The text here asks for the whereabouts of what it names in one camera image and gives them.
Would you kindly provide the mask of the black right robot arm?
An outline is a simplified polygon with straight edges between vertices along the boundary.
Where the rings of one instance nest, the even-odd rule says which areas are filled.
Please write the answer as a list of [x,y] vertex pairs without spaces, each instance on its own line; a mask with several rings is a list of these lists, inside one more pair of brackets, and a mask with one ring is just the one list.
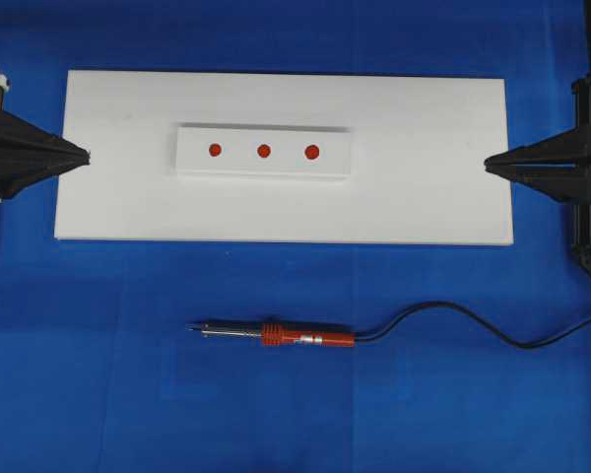
[[589,72],[571,85],[574,127],[484,161],[488,173],[571,204],[591,204],[591,1],[584,13]]

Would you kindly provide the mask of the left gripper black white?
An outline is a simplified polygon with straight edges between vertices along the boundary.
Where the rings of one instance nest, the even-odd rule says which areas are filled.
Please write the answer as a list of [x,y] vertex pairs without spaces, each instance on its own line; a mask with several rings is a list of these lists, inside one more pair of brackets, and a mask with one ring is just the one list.
[[[9,89],[8,78],[0,74],[0,108],[3,107],[4,96]],[[66,162],[0,161],[0,203],[2,200],[12,199],[25,188],[42,180],[90,164],[88,151],[2,109],[0,109],[0,150],[55,153],[78,159]]]

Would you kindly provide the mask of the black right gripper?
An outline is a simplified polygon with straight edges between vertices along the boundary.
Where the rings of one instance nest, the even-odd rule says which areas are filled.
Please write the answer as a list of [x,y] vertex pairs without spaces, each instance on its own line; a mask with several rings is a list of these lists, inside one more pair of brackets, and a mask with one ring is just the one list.
[[532,145],[485,160],[486,171],[544,193],[557,202],[591,203],[591,169],[512,167],[591,163],[591,73],[571,85],[575,125]]

